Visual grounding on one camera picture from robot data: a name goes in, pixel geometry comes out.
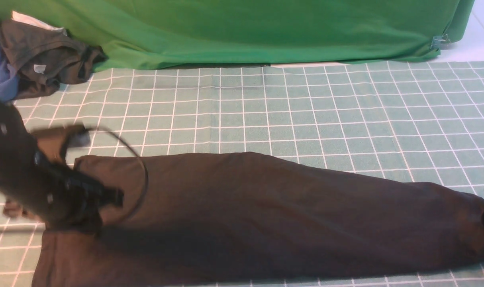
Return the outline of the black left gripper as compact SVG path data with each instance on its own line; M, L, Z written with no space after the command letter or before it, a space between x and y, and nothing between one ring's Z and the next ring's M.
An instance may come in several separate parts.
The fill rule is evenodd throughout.
M47 194L46 227L53 231L76 230L97 235L103 227L100 209L105 206L123 207L121 189L106 187L95 178L51 162L43 152L36 152L34 165L51 187Z

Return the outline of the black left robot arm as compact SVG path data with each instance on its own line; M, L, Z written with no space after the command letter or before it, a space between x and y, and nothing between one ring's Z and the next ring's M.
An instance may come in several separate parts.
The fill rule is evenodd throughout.
M66 164L69 146L88 134L82 124L29 132L18 109L0 102L0 193L49 229L98 233L100 209L123 207L124 194Z

